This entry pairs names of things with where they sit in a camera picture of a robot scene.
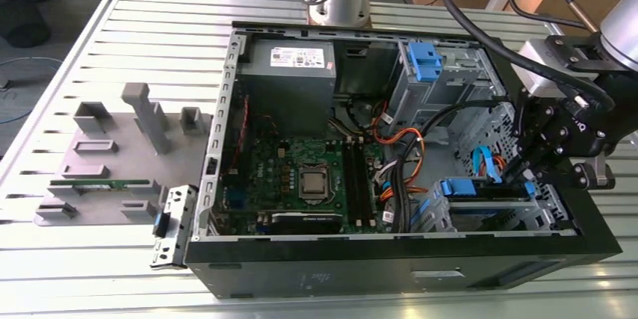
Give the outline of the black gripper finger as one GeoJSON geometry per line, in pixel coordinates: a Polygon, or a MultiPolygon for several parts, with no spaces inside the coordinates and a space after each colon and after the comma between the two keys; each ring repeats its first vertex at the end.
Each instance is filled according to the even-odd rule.
{"type": "Polygon", "coordinates": [[[514,108],[517,155],[502,174],[506,184],[546,179],[550,167],[558,161],[557,148],[565,142],[567,132],[557,99],[539,98],[522,90],[514,108]]]}
{"type": "Polygon", "coordinates": [[[587,162],[546,161],[535,166],[537,181],[554,187],[587,188],[590,177],[591,165],[587,162]]]}

